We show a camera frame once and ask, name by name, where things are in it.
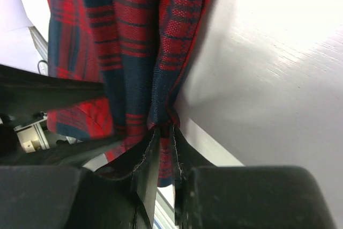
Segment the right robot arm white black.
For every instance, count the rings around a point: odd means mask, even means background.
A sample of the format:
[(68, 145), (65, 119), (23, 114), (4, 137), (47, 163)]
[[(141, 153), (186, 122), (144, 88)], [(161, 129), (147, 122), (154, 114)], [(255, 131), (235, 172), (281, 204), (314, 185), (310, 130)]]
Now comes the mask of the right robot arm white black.
[[(1, 113), (21, 117), (104, 95), (100, 83), (1, 66)], [(218, 167), (171, 127), (179, 228), (335, 228), (314, 177), (297, 166)], [(18, 151), (1, 126), (1, 228), (152, 228), (160, 129), (95, 172), (94, 157), (123, 136)]]

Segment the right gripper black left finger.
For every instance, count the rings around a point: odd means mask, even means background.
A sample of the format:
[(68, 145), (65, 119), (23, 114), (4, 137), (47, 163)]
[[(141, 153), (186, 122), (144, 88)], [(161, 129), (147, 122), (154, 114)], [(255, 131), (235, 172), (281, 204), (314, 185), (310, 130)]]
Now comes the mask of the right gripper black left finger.
[(152, 228), (160, 130), (96, 171), (108, 137), (1, 157), (1, 228)]

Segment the red black plaid skirt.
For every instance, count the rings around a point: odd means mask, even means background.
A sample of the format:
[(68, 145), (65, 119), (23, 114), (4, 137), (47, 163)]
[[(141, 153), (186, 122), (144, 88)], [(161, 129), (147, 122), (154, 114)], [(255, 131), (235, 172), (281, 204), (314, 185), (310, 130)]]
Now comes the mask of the red black plaid skirt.
[(48, 72), (101, 82), (106, 95), (48, 112), (50, 131), (78, 140), (121, 135), (113, 160), (161, 129), (159, 187), (172, 183), (174, 103), (210, 0), (47, 0)]

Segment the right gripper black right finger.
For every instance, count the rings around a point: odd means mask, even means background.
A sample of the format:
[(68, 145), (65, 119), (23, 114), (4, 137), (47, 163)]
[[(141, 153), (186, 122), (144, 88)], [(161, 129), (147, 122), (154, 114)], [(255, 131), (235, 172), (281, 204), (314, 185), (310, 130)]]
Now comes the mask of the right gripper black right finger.
[(298, 166), (218, 167), (170, 130), (179, 228), (335, 228), (313, 175)]

